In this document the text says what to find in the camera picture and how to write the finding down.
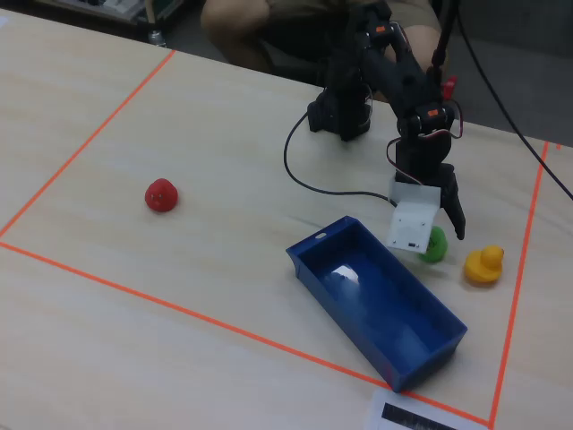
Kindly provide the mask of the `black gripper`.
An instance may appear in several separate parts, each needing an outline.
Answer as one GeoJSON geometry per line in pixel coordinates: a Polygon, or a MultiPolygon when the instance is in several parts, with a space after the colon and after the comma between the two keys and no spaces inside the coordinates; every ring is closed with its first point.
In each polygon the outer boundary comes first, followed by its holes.
{"type": "Polygon", "coordinates": [[[440,206],[445,210],[458,240],[466,233],[466,217],[459,196],[454,167],[444,159],[451,149],[451,132],[398,137],[387,144],[387,161],[397,182],[439,187],[440,206]]]}

